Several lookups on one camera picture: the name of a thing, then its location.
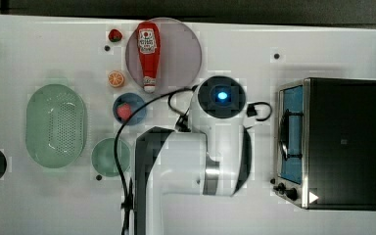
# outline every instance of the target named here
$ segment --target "oven window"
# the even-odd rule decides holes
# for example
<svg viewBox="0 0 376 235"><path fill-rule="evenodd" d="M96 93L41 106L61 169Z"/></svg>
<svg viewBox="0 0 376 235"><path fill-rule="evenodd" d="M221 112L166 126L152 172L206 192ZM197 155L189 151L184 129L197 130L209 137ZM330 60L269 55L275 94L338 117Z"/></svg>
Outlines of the oven window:
<svg viewBox="0 0 376 235"><path fill-rule="evenodd" d="M283 91L283 114L302 114L304 111L304 89L302 86ZM302 183L302 120L303 116L289 116L288 158L282 158L281 177L292 182Z"/></svg>

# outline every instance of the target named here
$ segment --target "toaster oven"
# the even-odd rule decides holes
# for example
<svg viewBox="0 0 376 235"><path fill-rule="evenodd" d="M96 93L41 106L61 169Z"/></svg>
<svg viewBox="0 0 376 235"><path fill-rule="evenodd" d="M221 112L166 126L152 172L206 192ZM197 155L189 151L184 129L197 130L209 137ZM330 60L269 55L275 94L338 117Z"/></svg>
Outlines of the toaster oven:
<svg viewBox="0 0 376 235"><path fill-rule="evenodd" d="M376 211L376 80L311 77L278 99L276 194L303 209Z"/></svg>

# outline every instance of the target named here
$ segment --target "black cable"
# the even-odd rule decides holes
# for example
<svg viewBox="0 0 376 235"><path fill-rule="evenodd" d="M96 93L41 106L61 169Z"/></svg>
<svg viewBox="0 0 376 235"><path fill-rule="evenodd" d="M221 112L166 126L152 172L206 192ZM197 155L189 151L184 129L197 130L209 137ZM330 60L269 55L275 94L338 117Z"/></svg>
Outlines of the black cable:
<svg viewBox="0 0 376 235"><path fill-rule="evenodd" d="M161 95L148 103L144 104L143 106L139 107L135 112L132 113L132 115L121 125L120 129L117 132L116 138L115 138L115 148L114 148L114 153L115 153L115 162L118 170L118 174L120 175L121 179L121 184L123 186L123 192L124 192L124 202L121 204L121 208L124 209L124 221L123 221L123 227L121 229L121 235L125 234L125 231L129 229L129 216L130 216L130 210L132 210L133 207L133 195L132 195L132 180L130 179L129 182L129 191L130 194L127 192L127 185L126 185L126 180L124 178L124 173L121 170L120 162L118 161L118 137L120 136L121 132L123 131L124 127L130 122L130 120L141 110L143 110L145 107L148 105L154 103L157 100L162 99L163 97L166 96L173 96L176 93L180 92L185 92L185 91L191 91L192 88L181 88L169 93L166 93L164 95Z"/></svg>
<svg viewBox="0 0 376 235"><path fill-rule="evenodd" d="M269 114L268 114L267 117L256 118L256 121L265 121L265 120L269 119L271 117L271 114L273 113L273 109L271 108L271 105L269 103L267 103L267 102L255 102L255 103L249 104L248 107L253 107L253 110L254 110L254 112L256 114L257 112L256 112L255 106L257 106L257 105L266 105L270 109L270 112L269 112ZM248 129L251 129L253 127L254 127L254 125L249 126L246 129L248 130Z"/></svg>
<svg viewBox="0 0 376 235"><path fill-rule="evenodd" d="M179 114L180 116L185 116L186 113L183 113L183 112L177 110L177 109L174 108L173 105L170 103L170 102L172 101L172 97L173 97L173 95L174 95L174 94L171 94L171 95L169 95L169 96L167 97L167 105L169 106L169 108L170 108L172 111L176 112L176 113Z"/></svg>
<svg viewBox="0 0 376 235"><path fill-rule="evenodd" d="M270 113L268 114L267 117L264 118L256 118L256 121L265 121L271 117L271 113L273 113L273 109L271 108L271 105L267 102L255 102L252 104L249 104L249 106L257 106L257 105L266 105L270 109Z"/></svg>

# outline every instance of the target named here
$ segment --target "blue light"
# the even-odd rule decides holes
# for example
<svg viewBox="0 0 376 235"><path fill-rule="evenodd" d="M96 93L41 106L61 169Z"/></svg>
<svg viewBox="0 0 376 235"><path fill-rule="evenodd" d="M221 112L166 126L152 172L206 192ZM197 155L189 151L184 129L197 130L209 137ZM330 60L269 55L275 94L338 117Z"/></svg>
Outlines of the blue light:
<svg viewBox="0 0 376 235"><path fill-rule="evenodd" d="M218 96L218 99L220 100L225 100L228 97L227 93L225 92L219 92L217 96Z"/></svg>

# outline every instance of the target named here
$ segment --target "blue bowl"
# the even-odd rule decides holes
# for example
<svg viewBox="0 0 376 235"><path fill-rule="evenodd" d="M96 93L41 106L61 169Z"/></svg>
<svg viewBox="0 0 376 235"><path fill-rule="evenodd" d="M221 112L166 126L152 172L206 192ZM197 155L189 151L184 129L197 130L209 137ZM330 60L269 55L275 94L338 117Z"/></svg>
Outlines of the blue bowl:
<svg viewBox="0 0 376 235"><path fill-rule="evenodd" d="M122 120L116 110L118 109L118 106L120 106L123 103L127 103L130 105L130 110L135 112L137 109L145 105L145 101L143 99L134 94L134 93L125 93L115 100L115 103L113 104L113 115L115 116L116 120L120 123L124 123L124 120ZM139 111L127 124L128 125L135 125L139 124L146 116L146 108L143 108L141 111Z"/></svg>

